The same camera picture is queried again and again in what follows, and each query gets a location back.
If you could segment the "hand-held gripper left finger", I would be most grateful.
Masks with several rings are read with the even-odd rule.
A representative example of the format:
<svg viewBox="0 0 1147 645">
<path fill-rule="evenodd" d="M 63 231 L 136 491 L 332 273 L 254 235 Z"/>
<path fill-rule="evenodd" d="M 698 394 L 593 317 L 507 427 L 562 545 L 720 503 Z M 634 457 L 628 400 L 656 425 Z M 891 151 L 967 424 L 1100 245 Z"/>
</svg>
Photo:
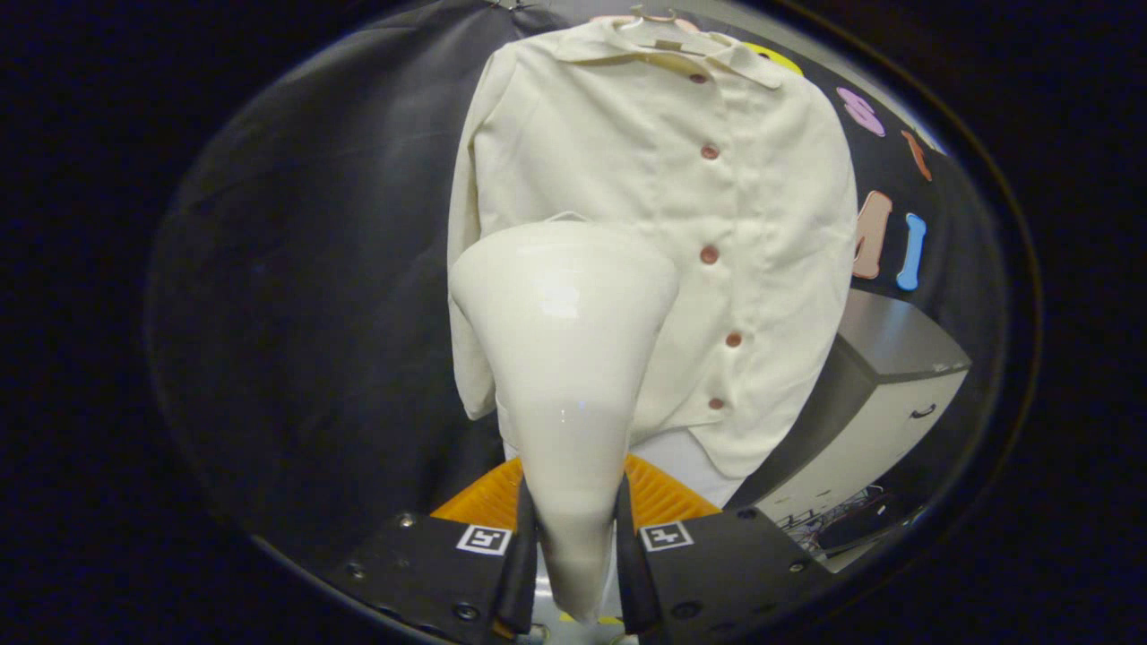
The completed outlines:
<svg viewBox="0 0 1147 645">
<path fill-rule="evenodd" d="M 328 583 L 442 642 L 509 644 L 531 629 L 538 528 L 518 459 L 429 514 L 401 512 L 349 551 Z"/>
</svg>

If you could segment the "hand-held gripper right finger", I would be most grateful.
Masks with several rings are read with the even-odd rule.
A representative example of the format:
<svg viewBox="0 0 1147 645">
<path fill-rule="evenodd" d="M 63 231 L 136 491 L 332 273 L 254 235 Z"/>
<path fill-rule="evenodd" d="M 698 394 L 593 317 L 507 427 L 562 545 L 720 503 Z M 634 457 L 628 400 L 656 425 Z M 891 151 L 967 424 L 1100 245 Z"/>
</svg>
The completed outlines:
<svg viewBox="0 0 1147 645">
<path fill-rule="evenodd" d="M 829 588 L 828 569 L 759 510 L 717 510 L 632 454 L 616 547 L 623 620 L 638 642 L 757 642 Z"/>
</svg>

